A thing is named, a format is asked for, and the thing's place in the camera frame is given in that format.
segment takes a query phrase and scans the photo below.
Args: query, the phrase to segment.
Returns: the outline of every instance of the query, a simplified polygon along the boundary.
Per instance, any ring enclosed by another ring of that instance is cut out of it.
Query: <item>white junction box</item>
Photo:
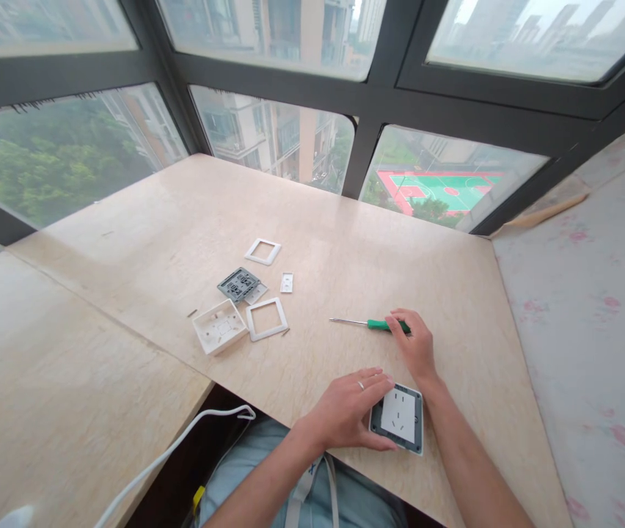
[[[293,274],[284,272],[281,276],[281,293],[293,293]]]
[[[231,299],[192,321],[202,349],[208,356],[215,356],[249,333],[249,327]]]

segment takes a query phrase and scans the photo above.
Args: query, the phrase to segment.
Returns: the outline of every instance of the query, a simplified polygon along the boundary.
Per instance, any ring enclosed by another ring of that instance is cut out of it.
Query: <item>electrical wire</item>
[[[127,486],[120,492],[120,494],[114,498],[112,503],[105,510],[105,513],[103,513],[102,517],[100,517],[100,520],[95,525],[95,528],[104,528],[107,525],[107,521],[112,516],[114,511],[117,509],[117,506],[119,506],[120,503],[127,496],[127,494],[131,490],[133,490],[134,486],[139,484],[144,479],[144,477],[146,477],[149,473],[151,473],[154,470],[154,468],[156,468],[160,463],[166,460],[171,455],[171,453],[175,451],[175,448],[180,445],[180,443],[185,439],[186,436],[188,436],[188,433],[190,433],[191,429],[195,427],[195,424],[199,422],[200,418],[204,416],[208,416],[208,415],[230,416],[240,411],[248,411],[249,414],[239,414],[237,418],[247,419],[247,420],[253,420],[254,418],[256,418],[256,413],[248,405],[242,405],[237,408],[231,409],[229,411],[216,411],[215,409],[208,409],[207,411],[203,411],[200,414],[198,414],[195,418],[193,418],[193,421],[190,422],[190,425],[188,425],[188,427],[186,427],[183,433],[171,444],[171,447],[169,447],[161,456],[156,458],[146,469],[144,469],[144,471],[139,473],[136,476],[136,478],[132,480],[129,484],[127,484]]]

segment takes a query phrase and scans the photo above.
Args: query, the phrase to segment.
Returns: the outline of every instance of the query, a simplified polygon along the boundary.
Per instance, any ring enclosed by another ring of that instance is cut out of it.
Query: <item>dark window frame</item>
[[[386,124],[549,157],[472,231],[477,235],[511,220],[625,133],[625,67],[591,87],[423,65],[446,1],[388,1],[363,82],[178,53],[156,0],[120,4],[138,50],[1,58],[0,106],[155,83],[187,151],[209,155],[191,84],[355,116],[342,191],[352,199],[359,199]],[[34,231],[0,206],[0,244]]]

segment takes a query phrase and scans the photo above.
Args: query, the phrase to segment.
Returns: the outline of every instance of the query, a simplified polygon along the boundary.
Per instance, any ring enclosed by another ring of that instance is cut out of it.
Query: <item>power outlet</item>
[[[422,456],[423,395],[396,384],[383,400],[371,408],[369,430]]]
[[[415,442],[415,396],[393,389],[384,396],[381,428]]]

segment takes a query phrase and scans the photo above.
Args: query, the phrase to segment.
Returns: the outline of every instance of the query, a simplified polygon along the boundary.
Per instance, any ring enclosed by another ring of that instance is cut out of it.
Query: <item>green screwdriver handle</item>
[[[406,325],[403,321],[398,321],[401,324],[401,328],[403,329],[404,334],[410,334],[410,326]],[[369,319],[366,322],[369,325],[371,330],[385,330],[391,331],[388,327],[388,323],[386,321],[375,321],[374,319]]]

